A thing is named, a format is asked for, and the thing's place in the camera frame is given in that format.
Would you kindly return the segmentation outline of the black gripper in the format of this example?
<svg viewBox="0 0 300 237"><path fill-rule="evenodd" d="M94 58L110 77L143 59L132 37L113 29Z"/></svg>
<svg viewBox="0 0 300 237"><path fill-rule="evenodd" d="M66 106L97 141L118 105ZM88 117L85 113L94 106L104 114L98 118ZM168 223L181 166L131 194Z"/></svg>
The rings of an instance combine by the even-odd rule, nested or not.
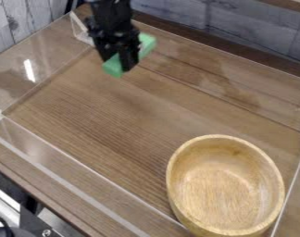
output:
<svg viewBox="0 0 300 237"><path fill-rule="evenodd" d="M128 72L140 63L141 51L141 42L136 40L141 31L132 22L131 0L86 0L86 3L92 7L89 35L100 56L108 61L120 53L124 72Z"/></svg>

